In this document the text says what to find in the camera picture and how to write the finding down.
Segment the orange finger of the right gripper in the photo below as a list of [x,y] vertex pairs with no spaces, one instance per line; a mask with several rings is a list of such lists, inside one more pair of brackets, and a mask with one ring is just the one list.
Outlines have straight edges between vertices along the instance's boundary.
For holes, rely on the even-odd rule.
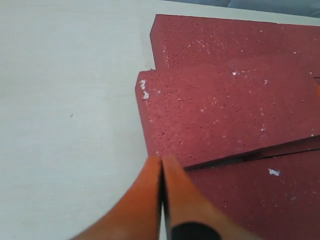
[[317,94],[320,95],[320,85],[316,87]]

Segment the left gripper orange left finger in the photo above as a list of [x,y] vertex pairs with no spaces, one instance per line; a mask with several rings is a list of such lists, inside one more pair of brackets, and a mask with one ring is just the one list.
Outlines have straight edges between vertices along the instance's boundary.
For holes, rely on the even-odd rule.
[[74,240],[157,240],[161,222],[162,162],[149,156],[124,196]]

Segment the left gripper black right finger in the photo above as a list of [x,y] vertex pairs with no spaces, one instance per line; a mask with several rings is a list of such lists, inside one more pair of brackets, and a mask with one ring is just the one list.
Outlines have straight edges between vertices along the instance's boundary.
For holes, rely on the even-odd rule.
[[168,240],[260,240],[233,222],[198,190],[178,159],[162,156]]

